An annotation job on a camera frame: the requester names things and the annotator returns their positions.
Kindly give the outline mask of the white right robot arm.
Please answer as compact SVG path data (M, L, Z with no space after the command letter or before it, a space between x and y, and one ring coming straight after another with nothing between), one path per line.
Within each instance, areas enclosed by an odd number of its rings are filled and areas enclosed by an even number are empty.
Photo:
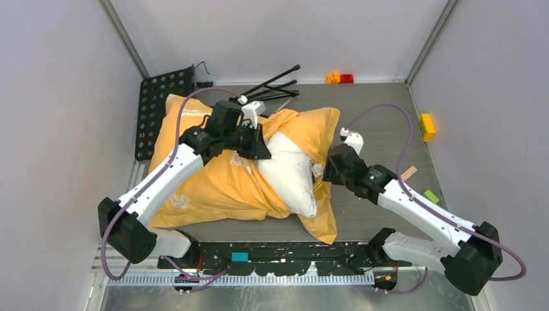
M359 199L398 214L430 239L404 235L384 227L369 241L370 259L378 266L404 261L443 274L461 292L477 296L502 264L499 231L457 217L400 182L382 165L368 166L360 157L363 138L347 128L341 144L329 149L324 181L346 187Z

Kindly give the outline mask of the blue cartoon pillowcase orange lining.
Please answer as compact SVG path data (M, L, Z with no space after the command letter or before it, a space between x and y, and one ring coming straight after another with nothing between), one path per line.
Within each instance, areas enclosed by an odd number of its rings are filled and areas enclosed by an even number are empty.
M322 171L339 117L337 108L327 107L303 112L283 109L260 119L266 142L282 132L312 158L318 213L314 218L295 215L311 236L327 244L335 241L337 225L330 202L331 185L322 180ZM257 161L242 158L233 150L222 152L161 205L151 226L171 229L224 219L287 218L293 213L261 175Z

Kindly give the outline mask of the white pillow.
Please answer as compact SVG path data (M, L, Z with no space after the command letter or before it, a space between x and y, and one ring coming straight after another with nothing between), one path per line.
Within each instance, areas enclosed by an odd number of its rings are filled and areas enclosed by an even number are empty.
M267 149L271 158L257 161L261 175L293 214L316 217L312 158L282 132L271 136Z

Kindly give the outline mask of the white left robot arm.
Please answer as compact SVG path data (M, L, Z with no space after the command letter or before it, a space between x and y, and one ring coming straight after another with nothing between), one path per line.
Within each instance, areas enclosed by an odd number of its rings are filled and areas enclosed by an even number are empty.
M161 205L191 176L224 150L246 159L269 159L259 118L261 101L240 105L219 101L209 116L184 132L176 131L174 149L153 172L119 199L98 204L100 235L132 264L150 255L168 255L183 268L193 267L198 250L180 233L148 229Z

